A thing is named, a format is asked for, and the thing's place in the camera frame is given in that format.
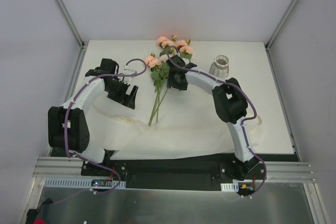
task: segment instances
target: flower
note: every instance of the flower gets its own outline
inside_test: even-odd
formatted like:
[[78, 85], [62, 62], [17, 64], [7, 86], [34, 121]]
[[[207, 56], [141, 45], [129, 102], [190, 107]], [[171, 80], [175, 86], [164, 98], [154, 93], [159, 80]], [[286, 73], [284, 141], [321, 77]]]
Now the flower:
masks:
[[183, 46], [180, 48], [180, 52], [186, 52], [192, 55], [194, 51], [190, 46]]
[[158, 46], [160, 46], [161, 43], [164, 42], [164, 41], [166, 41], [166, 40], [168, 40], [166, 37], [161, 36], [160, 38], [157, 39], [156, 44]]
[[175, 47], [177, 48], [184, 47], [184, 46], [188, 46], [185, 40], [178, 40], [175, 42]]
[[146, 59], [145, 59], [145, 62], [146, 62], [146, 64], [148, 65], [149, 64], [149, 62], [151, 62], [152, 60], [154, 60], [155, 59], [155, 57], [153, 57], [153, 56], [147, 56], [146, 57]]
[[164, 61], [164, 62], [166, 62], [166, 61], [168, 60], [168, 55], [163, 55], [163, 56], [161, 56], [161, 57], [159, 58], [159, 60], [160, 60], [160, 61]]
[[160, 60], [155, 58], [148, 63], [148, 66], [150, 68], [154, 68], [155, 66], [160, 66], [161, 64], [162, 63], [160, 62]]
[[173, 46], [174, 42], [172, 42], [171, 40], [165, 40], [164, 42], [161, 43], [161, 47], [165, 48], [167, 46]]

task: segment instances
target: gray wall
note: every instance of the gray wall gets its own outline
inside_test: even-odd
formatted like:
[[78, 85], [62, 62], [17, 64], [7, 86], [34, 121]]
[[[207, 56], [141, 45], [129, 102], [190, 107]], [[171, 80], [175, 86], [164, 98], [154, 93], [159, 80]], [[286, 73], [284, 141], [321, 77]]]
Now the gray wall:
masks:
[[64, 0], [89, 39], [267, 42], [291, 0]]
[[301, 0], [271, 57], [295, 141], [336, 223], [336, 0]]
[[53, 0], [0, 0], [0, 223], [17, 223], [79, 46]]

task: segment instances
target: white table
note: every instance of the white table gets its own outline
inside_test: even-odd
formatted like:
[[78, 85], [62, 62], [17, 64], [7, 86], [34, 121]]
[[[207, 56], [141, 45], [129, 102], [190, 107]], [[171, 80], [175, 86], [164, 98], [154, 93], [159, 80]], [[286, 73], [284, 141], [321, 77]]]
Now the white table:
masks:
[[[293, 154], [264, 44], [193, 41], [191, 46], [194, 49], [192, 62], [206, 72], [215, 56], [229, 58], [229, 77], [239, 81], [263, 122], [250, 132], [256, 152]], [[144, 59], [151, 52], [158, 55], [160, 51], [151, 40], [91, 40], [76, 90], [85, 73], [99, 66], [102, 58], [113, 59], [122, 68], [130, 59]], [[131, 64], [137, 71], [143, 68], [141, 63]], [[160, 107], [159, 124], [146, 128], [155, 99], [150, 71], [132, 79], [132, 84], [139, 86], [135, 110], [106, 98], [104, 93], [86, 115], [91, 140], [108, 150], [121, 150], [115, 159], [179, 158], [233, 152], [226, 124], [217, 117], [212, 97], [203, 90], [191, 85], [187, 91], [169, 90]]]

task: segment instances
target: red object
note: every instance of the red object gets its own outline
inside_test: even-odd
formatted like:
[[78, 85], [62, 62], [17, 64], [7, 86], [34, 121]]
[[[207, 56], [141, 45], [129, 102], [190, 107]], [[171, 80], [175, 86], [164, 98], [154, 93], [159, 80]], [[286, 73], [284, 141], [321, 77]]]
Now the red object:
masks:
[[33, 224], [47, 224], [44, 220], [37, 218]]

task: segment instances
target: pink flower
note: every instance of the pink flower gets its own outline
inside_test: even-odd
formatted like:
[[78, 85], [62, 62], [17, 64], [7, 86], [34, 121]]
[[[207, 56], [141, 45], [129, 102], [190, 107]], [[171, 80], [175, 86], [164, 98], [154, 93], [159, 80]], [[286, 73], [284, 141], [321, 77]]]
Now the pink flower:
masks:
[[154, 68], [155, 66], [160, 66], [162, 63], [160, 62], [159, 59], [154, 59], [154, 60], [151, 60], [149, 63], [148, 63], [148, 66], [150, 68]]
[[180, 48], [180, 52], [186, 52], [192, 55], [194, 53], [194, 50], [190, 46], [183, 46]]
[[177, 48], [184, 47], [184, 46], [188, 46], [185, 40], [178, 40], [175, 42], [175, 47]]
[[165, 40], [164, 42], [161, 43], [161, 47], [165, 48], [167, 46], [173, 46], [174, 42], [172, 42], [171, 40]]
[[162, 42], [168, 40], [166, 37], [161, 36], [160, 38], [157, 39], [156, 45], [160, 46]]
[[146, 57], [146, 59], [145, 59], [145, 62], [146, 62], [146, 64], [148, 65], [149, 64], [149, 62], [151, 62], [152, 60], [154, 60], [155, 59], [155, 57], [153, 57], [153, 56], [147, 56]]
[[159, 58], [160, 61], [164, 61], [166, 62], [168, 60], [168, 55], [163, 55]]

